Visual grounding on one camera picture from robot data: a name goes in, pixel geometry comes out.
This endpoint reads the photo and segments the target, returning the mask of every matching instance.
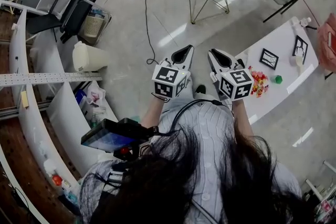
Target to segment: tiled floor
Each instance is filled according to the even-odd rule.
[[[198,0],[199,7],[203,0]],[[149,35],[157,60],[166,53],[188,44],[196,47],[192,65],[194,85],[206,84],[213,92],[206,52],[219,48],[233,55],[246,49],[292,16],[312,17],[300,0],[284,15],[277,15],[267,23],[262,20],[278,6],[272,0],[230,0],[230,13],[190,24],[188,0],[147,0]],[[322,24],[331,12],[336,12],[335,0],[305,0],[318,23]],[[147,65],[152,52],[145,25],[144,0],[108,0],[104,4],[113,14],[113,21],[102,37],[99,48],[106,50],[111,64],[104,70],[102,86],[118,118],[142,116],[151,99],[151,76],[154,66]],[[200,18],[221,10],[208,2]],[[316,46],[316,34],[309,31]],[[320,182],[318,175],[322,161],[336,165],[336,76],[324,81],[318,68],[289,98],[253,125],[256,135],[270,143],[278,159],[287,165],[299,181],[309,177]],[[310,128],[309,138],[297,147],[292,145]],[[331,176],[323,174],[325,185]]]

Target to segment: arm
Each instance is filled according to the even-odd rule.
[[[164,105],[163,100],[153,97],[153,100],[146,112],[146,115],[143,117],[141,121],[141,125],[146,128],[158,126],[163,105]]]
[[[232,109],[235,119],[237,121],[237,126],[242,135],[249,137],[253,136],[253,131],[248,121],[247,113],[245,110],[245,105],[243,100],[233,101]]]

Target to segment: basket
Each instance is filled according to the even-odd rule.
[[[87,16],[85,20],[84,35],[87,37],[97,37],[104,18]]]

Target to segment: long dark hair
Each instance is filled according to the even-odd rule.
[[[275,179],[276,159],[259,136],[245,137],[235,125],[219,169],[223,220],[235,223],[314,223],[313,208]]]
[[[191,129],[159,138],[130,164],[118,194],[99,203],[90,223],[183,223],[196,184],[199,152]]]
[[[276,161],[261,137],[235,136],[223,145],[218,175],[220,223],[313,223],[312,209],[293,192],[281,190]],[[199,143],[192,129],[154,142],[130,164],[115,196],[100,202],[90,223],[184,223],[197,181]]]

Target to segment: pink chair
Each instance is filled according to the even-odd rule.
[[[329,32],[336,36],[336,16],[331,13],[327,21],[318,28],[318,54],[320,65],[336,73],[336,54],[328,47]]]

